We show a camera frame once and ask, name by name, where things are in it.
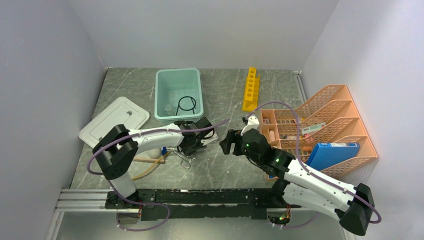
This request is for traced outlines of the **blue binder folder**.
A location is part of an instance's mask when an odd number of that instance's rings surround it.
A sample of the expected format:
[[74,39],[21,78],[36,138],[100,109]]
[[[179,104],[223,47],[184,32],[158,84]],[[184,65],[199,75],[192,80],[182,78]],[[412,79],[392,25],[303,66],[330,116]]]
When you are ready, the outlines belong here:
[[359,152],[360,145],[355,142],[348,143],[317,143],[313,148],[306,165],[321,171],[350,158]]

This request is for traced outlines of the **white plastic bin lid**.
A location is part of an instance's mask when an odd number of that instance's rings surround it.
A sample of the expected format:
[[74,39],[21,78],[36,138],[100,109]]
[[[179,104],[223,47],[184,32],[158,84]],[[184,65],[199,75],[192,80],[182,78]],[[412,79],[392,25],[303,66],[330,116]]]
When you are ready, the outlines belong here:
[[78,137],[91,148],[116,125],[140,129],[150,119],[150,113],[126,97],[119,97],[94,117],[79,132]]

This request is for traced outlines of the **wooden dowel rod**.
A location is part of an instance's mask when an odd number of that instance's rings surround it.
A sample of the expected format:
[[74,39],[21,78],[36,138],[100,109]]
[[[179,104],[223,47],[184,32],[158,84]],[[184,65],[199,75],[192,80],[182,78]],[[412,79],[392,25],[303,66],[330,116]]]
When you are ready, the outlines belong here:
[[134,162],[139,162],[139,163],[157,163],[157,164],[165,164],[166,160],[165,159],[154,159],[154,158],[142,158],[142,157],[135,157],[133,159]]

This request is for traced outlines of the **yellow test tube rack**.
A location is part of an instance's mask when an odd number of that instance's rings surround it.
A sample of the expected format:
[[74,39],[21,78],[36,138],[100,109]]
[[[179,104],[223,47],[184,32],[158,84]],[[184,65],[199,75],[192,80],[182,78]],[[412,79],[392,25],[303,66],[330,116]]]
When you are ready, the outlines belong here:
[[248,69],[243,94],[242,108],[244,112],[252,112],[258,106],[260,89],[260,74],[255,67]]

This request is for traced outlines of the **clear glass jar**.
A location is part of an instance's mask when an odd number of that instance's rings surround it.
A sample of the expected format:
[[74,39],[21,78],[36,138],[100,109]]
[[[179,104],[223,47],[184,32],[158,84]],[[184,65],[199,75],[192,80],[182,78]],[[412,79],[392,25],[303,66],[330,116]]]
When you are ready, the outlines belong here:
[[168,113],[170,115],[173,112],[173,107],[172,107],[171,104],[168,103],[164,106],[164,110],[165,110],[166,113]]

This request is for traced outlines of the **black wire ring stand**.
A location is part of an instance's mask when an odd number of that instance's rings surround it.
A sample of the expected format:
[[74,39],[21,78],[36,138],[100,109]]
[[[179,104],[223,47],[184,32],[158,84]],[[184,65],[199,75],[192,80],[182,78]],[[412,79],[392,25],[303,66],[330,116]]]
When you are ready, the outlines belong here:
[[177,102],[177,107],[175,111],[175,116],[180,115],[180,113],[192,114],[196,113],[197,101],[192,96],[183,96]]

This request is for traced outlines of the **orange mesh file organizer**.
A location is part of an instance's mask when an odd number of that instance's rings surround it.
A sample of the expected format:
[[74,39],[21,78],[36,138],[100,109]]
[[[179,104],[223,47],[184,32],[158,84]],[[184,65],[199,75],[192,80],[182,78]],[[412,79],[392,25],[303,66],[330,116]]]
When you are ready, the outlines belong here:
[[296,146],[295,139],[295,117],[289,109],[260,110],[260,132],[265,135],[271,146],[293,155],[299,152],[300,159],[306,163],[313,147],[318,143],[358,143],[359,150],[355,157],[322,170],[324,174],[336,179],[378,157],[346,85],[326,85],[295,108],[295,112],[300,119],[301,128],[320,125],[311,133],[301,133],[299,146]]

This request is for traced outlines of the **mint green plastic bin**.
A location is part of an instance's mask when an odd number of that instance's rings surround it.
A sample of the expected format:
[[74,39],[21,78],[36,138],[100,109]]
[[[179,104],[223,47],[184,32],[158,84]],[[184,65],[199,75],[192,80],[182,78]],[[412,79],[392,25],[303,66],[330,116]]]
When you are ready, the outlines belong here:
[[[175,116],[178,101],[183,96],[195,98],[195,114],[181,113]],[[171,104],[173,112],[168,114],[165,105]],[[161,69],[155,75],[154,117],[164,123],[179,120],[197,121],[204,115],[203,93],[200,71],[197,68]]]

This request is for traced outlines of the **graduated cylinder blue base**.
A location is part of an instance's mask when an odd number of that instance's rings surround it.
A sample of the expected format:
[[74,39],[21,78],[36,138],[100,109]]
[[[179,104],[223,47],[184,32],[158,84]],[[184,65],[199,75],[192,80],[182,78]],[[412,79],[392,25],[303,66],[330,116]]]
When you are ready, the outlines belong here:
[[168,152],[167,148],[164,146],[161,148],[161,155],[164,156]]

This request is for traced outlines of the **amber rubber tubing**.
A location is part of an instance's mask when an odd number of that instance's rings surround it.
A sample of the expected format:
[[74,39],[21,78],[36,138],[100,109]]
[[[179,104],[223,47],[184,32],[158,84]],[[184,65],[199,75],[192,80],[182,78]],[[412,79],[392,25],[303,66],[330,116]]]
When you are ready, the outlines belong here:
[[165,164],[166,163],[166,158],[170,155],[170,152],[165,153],[163,156],[161,156],[158,159],[155,159],[153,161],[153,163],[142,173],[134,176],[131,178],[132,181],[137,181],[139,179],[144,178],[145,176],[147,176],[148,174],[150,174],[156,167],[158,167],[160,164]]

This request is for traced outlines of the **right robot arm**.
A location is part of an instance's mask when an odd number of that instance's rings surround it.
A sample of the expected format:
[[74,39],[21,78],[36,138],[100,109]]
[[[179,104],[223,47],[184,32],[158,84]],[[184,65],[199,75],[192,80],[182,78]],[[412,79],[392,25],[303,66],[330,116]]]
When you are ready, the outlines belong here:
[[219,143],[225,155],[245,156],[266,174],[277,177],[270,193],[275,207],[302,206],[337,220],[341,227],[357,236],[364,236],[372,221],[375,202],[366,184],[352,185],[307,167],[294,155],[271,146],[256,129],[245,133],[229,130]]

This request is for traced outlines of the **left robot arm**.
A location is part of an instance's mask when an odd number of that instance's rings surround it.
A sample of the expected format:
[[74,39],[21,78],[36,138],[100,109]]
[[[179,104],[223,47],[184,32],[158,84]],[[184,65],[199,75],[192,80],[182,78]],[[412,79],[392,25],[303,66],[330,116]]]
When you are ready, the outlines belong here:
[[162,127],[128,129],[123,124],[114,126],[94,147],[92,160],[119,193],[118,201],[126,208],[134,207],[139,192],[129,175],[129,167],[137,154],[163,147],[177,148],[185,156],[202,149],[215,135],[215,128],[206,119],[197,122],[179,120]]

